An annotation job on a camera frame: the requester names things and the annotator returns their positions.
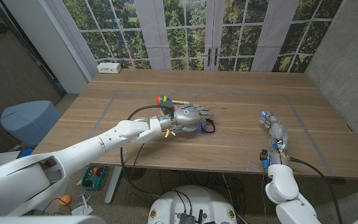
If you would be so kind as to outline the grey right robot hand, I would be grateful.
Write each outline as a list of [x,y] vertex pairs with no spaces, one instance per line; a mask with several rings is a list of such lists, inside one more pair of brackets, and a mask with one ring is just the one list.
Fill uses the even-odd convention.
[[273,164],[288,166],[290,156],[288,155],[289,133],[287,127],[282,124],[278,118],[269,111],[262,111],[260,123],[269,133],[269,146],[271,151],[263,149],[260,153],[260,160],[266,163],[264,167]]

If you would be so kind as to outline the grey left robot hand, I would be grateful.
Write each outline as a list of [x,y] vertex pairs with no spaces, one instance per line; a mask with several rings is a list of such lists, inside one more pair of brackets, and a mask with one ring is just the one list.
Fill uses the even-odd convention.
[[161,105],[162,116],[158,118],[161,129],[172,127],[180,128],[186,132],[201,131],[202,133],[213,133],[206,129],[208,122],[212,122],[213,112],[201,105],[174,105],[164,102]]

